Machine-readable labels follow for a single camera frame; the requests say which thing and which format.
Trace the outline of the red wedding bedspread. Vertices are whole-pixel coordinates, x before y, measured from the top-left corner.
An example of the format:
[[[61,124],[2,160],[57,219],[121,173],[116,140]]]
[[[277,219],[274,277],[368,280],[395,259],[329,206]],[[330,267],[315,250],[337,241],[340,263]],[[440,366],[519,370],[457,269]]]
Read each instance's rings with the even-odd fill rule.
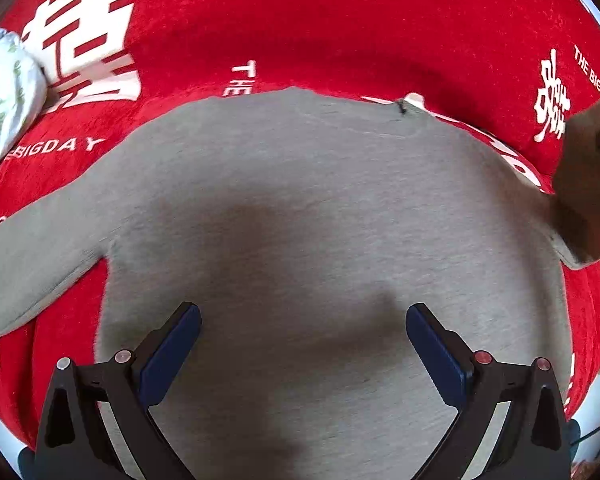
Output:
[[[418,94],[542,190],[568,119],[600,101],[583,0],[16,0],[0,25],[58,94],[0,165],[0,224],[208,96]]]

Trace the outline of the grey knit sweater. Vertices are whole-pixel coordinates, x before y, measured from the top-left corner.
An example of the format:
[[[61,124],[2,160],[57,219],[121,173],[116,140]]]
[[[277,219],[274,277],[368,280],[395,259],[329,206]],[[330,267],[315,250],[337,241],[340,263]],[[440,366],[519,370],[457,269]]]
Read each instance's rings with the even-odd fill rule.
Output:
[[[410,103],[287,89],[183,105],[0,224],[0,336],[94,263],[101,358],[183,301],[204,333],[157,422],[201,479],[402,479],[449,425],[407,343],[424,302],[571,375],[562,270],[600,261],[600,102],[544,194]]]

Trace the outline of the white floral quilt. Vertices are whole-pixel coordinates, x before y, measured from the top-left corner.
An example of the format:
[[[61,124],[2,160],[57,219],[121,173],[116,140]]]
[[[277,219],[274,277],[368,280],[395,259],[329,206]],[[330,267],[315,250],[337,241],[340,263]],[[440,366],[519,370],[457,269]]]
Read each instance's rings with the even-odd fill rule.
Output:
[[[17,34],[0,28],[0,163],[34,123],[46,98],[42,68]]]

